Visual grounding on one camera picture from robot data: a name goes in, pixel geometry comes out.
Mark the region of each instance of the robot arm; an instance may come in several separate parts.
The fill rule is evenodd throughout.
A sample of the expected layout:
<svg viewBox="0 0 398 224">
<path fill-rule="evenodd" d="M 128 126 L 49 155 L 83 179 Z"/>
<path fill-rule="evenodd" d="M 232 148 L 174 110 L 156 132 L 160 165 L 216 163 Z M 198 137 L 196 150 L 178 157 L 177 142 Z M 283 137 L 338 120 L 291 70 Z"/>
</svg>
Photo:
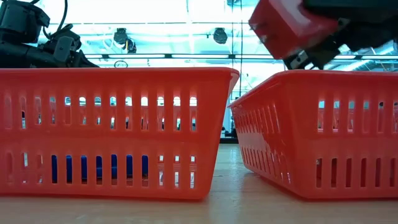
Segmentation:
<svg viewBox="0 0 398 224">
<path fill-rule="evenodd" d="M 49 35 L 38 47 L 40 31 L 50 18 L 33 2 L 5 1 L 0 7 L 0 68 L 97 67 L 82 51 L 71 24 Z"/>
<path fill-rule="evenodd" d="M 346 44 L 353 52 L 398 37 L 398 1 L 260 0 L 249 21 L 288 69 L 323 69 Z"/>
</svg>

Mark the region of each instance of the basket rim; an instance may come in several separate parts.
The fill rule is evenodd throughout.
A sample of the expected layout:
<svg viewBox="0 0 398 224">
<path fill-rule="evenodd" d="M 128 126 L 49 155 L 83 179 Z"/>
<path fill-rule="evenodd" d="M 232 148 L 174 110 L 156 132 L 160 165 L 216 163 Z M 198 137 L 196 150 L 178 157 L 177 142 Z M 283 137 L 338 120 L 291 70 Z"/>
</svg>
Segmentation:
<svg viewBox="0 0 398 224">
<path fill-rule="evenodd" d="M 364 72 L 364 71 L 334 71 L 334 70 L 329 70 L 329 71 L 324 71 L 324 70 L 288 70 L 288 71 L 283 71 L 283 72 L 278 72 L 274 74 L 273 76 L 269 77 L 262 83 L 260 83 L 258 86 L 254 87 L 251 91 L 248 93 L 244 94 L 242 97 L 239 99 L 235 100 L 233 103 L 228 105 L 228 108 L 233 108 L 235 106 L 238 106 L 241 104 L 243 101 L 246 99 L 250 98 L 251 96 L 255 95 L 259 91 L 262 91 L 267 84 L 270 84 L 270 87 L 277 83 L 278 81 L 281 81 L 283 79 L 289 78 L 290 81 L 295 80 L 297 81 L 297 76 L 300 75 L 300 79 L 302 78 L 312 78 L 312 79 L 322 79 L 325 81 L 325 79 L 330 79 L 334 78 L 335 76 L 339 77 L 357 77 L 357 78 L 380 78 L 380 77 L 390 77 L 390 78 L 398 78 L 398 73 L 394 72 Z"/>
</svg>

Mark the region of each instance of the blue object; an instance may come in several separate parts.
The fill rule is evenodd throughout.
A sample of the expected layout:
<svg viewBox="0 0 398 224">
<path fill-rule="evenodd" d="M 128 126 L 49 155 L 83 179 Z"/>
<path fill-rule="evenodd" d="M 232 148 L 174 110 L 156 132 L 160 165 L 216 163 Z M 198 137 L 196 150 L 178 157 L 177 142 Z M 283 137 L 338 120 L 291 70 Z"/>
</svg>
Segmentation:
<svg viewBox="0 0 398 224">
<path fill-rule="evenodd" d="M 67 159 L 67 183 L 72 183 L 72 156 L 66 156 Z M 52 182 L 58 182 L 58 163 L 57 163 L 57 156 L 51 156 L 52 161 Z M 111 156 L 111 175 L 112 179 L 118 178 L 118 158 L 116 155 Z M 132 178 L 132 156 L 126 156 L 126 174 L 127 178 Z M 148 175 L 148 156 L 142 156 L 142 176 Z M 102 178 L 102 157 L 96 157 L 96 178 Z M 87 157 L 81 157 L 81 179 L 87 180 Z"/>
</svg>

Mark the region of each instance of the wooden table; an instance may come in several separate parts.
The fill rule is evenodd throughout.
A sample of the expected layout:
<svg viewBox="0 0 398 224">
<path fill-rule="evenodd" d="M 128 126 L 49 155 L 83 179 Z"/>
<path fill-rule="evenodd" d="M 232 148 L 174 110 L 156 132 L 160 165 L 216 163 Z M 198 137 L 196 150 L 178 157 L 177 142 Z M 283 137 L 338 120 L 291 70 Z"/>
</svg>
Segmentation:
<svg viewBox="0 0 398 224">
<path fill-rule="evenodd" d="M 1 197 L 0 223 L 398 223 L 398 202 L 303 202 L 247 170 L 237 145 L 220 145 L 202 202 Z"/>
</svg>

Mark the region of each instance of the basket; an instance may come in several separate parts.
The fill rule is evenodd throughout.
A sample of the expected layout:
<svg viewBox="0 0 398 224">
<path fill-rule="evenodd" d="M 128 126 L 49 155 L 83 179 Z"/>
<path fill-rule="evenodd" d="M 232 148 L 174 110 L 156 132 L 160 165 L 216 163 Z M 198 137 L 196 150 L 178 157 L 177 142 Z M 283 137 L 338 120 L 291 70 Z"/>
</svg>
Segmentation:
<svg viewBox="0 0 398 224">
<path fill-rule="evenodd" d="M 244 165 L 303 198 L 398 197 L 398 74 L 289 71 L 230 105 Z"/>
<path fill-rule="evenodd" d="M 229 68 L 1 70 L 0 194 L 203 198 L 238 77 Z"/>
</svg>

